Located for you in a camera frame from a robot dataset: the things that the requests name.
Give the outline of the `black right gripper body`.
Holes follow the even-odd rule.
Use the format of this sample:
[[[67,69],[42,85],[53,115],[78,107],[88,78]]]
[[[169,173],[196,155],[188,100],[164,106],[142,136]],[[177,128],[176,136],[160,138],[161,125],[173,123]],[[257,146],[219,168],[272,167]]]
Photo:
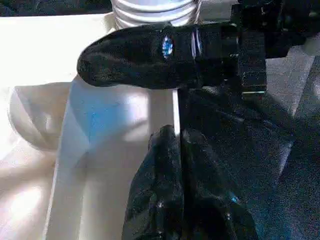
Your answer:
[[[267,59],[288,55],[320,32],[318,0],[239,0],[221,25],[224,75],[243,97],[267,91]]]

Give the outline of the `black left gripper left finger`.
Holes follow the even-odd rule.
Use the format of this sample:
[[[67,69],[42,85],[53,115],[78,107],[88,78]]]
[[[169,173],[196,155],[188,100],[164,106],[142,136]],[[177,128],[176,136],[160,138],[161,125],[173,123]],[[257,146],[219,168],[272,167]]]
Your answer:
[[[150,136],[148,152],[132,179],[121,238],[179,240],[184,189],[180,143],[172,125]]]

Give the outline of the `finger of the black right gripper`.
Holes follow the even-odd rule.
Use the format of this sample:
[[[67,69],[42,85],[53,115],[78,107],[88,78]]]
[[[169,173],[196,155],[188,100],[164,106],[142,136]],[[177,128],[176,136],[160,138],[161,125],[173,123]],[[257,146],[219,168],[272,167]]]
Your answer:
[[[95,87],[216,86],[224,79],[226,27],[225,23],[151,24],[117,30],[86,47],[76,70]]]

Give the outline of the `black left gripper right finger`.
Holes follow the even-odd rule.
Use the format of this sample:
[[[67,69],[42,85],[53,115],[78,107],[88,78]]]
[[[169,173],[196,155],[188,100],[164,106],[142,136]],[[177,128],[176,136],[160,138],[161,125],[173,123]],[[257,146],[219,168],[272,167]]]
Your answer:
[[[255,222],[206,137],[181,135],[184,219],[188,240],[257,240]]]

